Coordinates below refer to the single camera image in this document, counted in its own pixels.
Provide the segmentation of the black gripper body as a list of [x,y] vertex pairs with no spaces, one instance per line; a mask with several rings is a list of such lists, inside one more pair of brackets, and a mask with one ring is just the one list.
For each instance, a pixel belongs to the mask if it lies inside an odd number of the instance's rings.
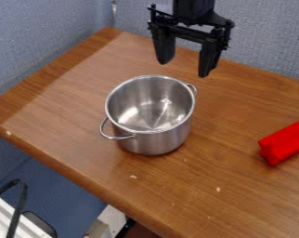
[[236,25],[216,13],[215,4],[216,0],[172,0],[168,5],[152,3],[148,10],[155,46],[174,44],[180,37],[199,43],[215,40],[227,50]]

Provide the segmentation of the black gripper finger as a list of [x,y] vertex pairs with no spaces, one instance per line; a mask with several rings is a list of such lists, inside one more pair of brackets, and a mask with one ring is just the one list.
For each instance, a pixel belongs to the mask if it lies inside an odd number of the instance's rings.
[[199,77],[207,77],[211,71],[218,67],[222,51],[223,47],[219,43],[203,43],[199,61]]
[[160,64],[168,64],[175,57],[176,37],[168,28],[151,27],[156,58]]

